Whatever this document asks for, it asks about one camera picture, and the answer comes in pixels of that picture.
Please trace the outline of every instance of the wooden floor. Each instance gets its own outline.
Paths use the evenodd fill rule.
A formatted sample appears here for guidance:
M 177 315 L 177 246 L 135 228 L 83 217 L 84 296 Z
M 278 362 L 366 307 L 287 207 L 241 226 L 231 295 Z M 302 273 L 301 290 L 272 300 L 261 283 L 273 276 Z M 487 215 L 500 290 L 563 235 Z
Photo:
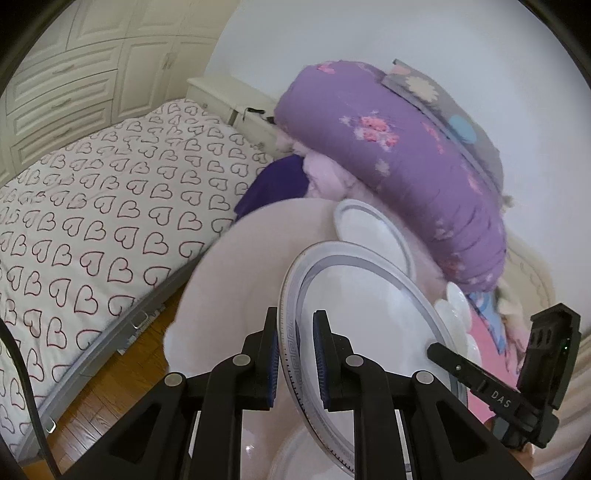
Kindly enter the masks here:
M 162 339 L 174 320 L 183 289 L 166 302 L 166 310 L 124 355 L 114 354 L 88 382 L 49 435 L 51 451 L 62 472 L 164 376 L 167 363 Z M 25 472 L 31 480 L 45 480 L 51 478 L 46 470 L 44 463 L 38 463 Z

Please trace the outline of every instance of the headboard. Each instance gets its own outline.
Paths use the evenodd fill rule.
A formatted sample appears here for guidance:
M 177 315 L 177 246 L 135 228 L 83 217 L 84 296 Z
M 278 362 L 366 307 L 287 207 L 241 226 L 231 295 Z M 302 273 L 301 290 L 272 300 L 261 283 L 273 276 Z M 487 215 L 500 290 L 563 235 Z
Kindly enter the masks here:
M 525 318 L 556 302 L 554 286 L 545 261 L 523 240 L 508 232 L 507 257 L 502 278 L 515 290 Z

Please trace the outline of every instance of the black cable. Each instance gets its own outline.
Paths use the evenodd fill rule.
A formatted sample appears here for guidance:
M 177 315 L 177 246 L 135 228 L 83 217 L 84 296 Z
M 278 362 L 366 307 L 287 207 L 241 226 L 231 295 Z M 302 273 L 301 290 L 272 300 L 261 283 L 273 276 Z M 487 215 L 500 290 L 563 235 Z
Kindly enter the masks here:
M 2 480 L 27 480 L 25 472 L 13 457 L 2 435 L 0 435 L 0 472 L 2 472 Z
M 41 419 L 39 418 L 39 412 L 37 410 L 37 405 L 35 404 L 35 397 L 33 396 L 33 388 L 31 386 L 31 381 L 29 380 L 27 366 L 25 365 L 25 361 L 22 358 L 17 343 L 14 341 L 10 330 L 8 330 L 8 327 L 4 324 L 2 319 L 0 319 L 0 341 L 2 341 L 6 347 L 6 350 L 12 358 L 12 363 L 14 363 L 14 366 L 17 369 L 18 379 L 21 381 L 22 393 L 27 405 L 27 411 L 31 417 L 31 424 L 33 425 L 33 430 L 35 431 L 35 436 L 37 437 L 41 449 L 41 456 L 47 462 L 47 466 L 49 467 L 49 470 L 51 470 L 53 476 L 57 479 L 61 477 L 61 472 L 57 466 L 56 459 L 53 457 L 51 449 L 49 448 L 47 439 L 45 438 L 45 430 L 43 429 L 43 425 L 41 425 Z

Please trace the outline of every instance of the heart-patterned bedsheet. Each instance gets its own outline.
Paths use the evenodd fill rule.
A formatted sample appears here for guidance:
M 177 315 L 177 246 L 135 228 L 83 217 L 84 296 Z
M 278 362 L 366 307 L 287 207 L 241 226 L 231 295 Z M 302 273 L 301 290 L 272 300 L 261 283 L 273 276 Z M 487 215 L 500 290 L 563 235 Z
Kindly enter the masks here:
M 0 189 L 0 316 L 38 405 L 105 327 L 230 226 L 269 161 L 181 99 L 52 152 Z M 18 453 L 30 428 L 0 343 L 0 433 Z

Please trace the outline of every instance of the white wall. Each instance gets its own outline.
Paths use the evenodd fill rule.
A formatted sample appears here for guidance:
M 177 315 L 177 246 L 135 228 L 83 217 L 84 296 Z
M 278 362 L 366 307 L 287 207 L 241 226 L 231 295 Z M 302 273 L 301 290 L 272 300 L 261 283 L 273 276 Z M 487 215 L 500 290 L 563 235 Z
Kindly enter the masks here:
M 517 0 L 243 0 L 207 72 L 279 97 L 303 65 L 394 58 L 432 76 L 501 151 L 510 229 L 591 326 L 591 90 Z

